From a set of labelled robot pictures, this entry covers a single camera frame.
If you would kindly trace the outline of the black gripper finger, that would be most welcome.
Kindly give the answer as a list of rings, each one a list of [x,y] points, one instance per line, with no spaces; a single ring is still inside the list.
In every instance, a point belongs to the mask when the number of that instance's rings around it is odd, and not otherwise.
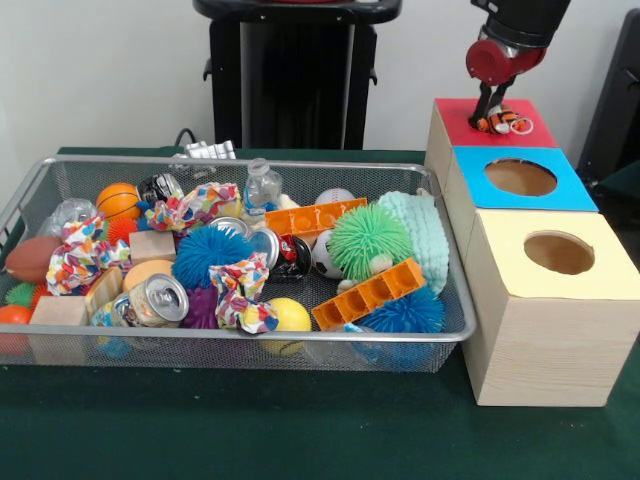
[[[476,103],[473,113],[468,119],[468,123],[470,126],[478,126],[479,122],[485,118],[492,94],[492,87],[485,82],[481,82],[479,99]]]
[[[515,82],[515,76],[511,76],[506,82],[501,83],[492,95],[492,107],[499,106],[504,99],[507,90]]]

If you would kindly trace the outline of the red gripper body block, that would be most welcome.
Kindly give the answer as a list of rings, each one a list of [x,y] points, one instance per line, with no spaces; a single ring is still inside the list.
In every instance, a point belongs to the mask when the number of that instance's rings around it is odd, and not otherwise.
[[[466,54],[466,68],[472,78],[486,85],[500,85],[542,62],[545,48],[514,48],[492,39],[477,40]]]

